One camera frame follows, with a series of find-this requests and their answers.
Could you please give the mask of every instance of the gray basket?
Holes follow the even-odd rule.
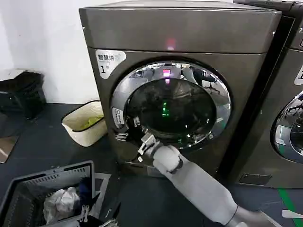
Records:
[[[67,189],[72,186],[77,188],[77,185],[85,177],[89,177],[91,180],[91,196],[93,197],[95,196],[95,178],[94,166],[91,161],[14,179],[1,206],[0,226],[45,226],[46,221],[43,216],[45,199],[59,189]],[[79,214],[58,221],[57,224],[77,218],[79,218]]]

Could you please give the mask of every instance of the gray washing machine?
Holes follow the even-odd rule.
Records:
[[[281,13],[241,4],[129,1],[80,9],[118,160],[138,161],[145,132],[214,175],[266,56]]]
[[[240,126],[251,122],[251,128],[248,133],[236,130],[223,163],[232,163],[232,154],[238,150],[235,144],[244,141],[232,166],[230,180],[266,187],[302,188],[303,4],[263,0],[237,2],[277,9],[283,15],[265,60],[273,63],[273,67],[264,65],[267,72],[268,67],[271,68],[271,75],[268,80],[264,79],[267,85],[259,99],[252,100],[257,110],[251,113],[255,112],[256,116],[241,119]]]

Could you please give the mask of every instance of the woven basket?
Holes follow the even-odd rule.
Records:
[[[101,102],[91,101],[63,117],[62,125],[75,142],[89,147],[107,133],[104,118],[88,128],[82,129],[90,118],[98,116],[103,116]]]

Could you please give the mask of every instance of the plastic basket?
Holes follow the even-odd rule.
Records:
[[[78,144],[88,147],[107,133],[105,119],[102,118],[88,128],[81,129],[89,118],[103,115],[100,101],[88,102],[62,118],[62,126]]]
[[[91,180],[91,196],[94,197],[95,178],[91,161],[14,179],[1,206],[0,226],[45,226],[46,221],[43,216],[45,199],[59,189],[67,189],[71,186],[77,188],[85,177],[89,177],[89,182]],[[78,218],[79,213],[76,213],[73,217],[57,221],[55,225]]]

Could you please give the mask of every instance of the gray floor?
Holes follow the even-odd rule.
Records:
[[[0,115],[0,137],[20,135],[7,162],[0,164],[1,200],[14,177],[93,160],[96,172],[112,174],[101,218],[120,201],[122,206],[118,219],[124,227],[220,226],[199,213],[166,179],[121,173],[107,137],[88,148],[76,144],[61,126],[61,118],[76,107],[48,104],[31,121]],[[295,226],[292,219],[282,218],[285,206],[276,189],[239,185],[227,187],[242,207],[262,210],[282,226]],[[303,213],[303,190],[287,191],[296,211]]]

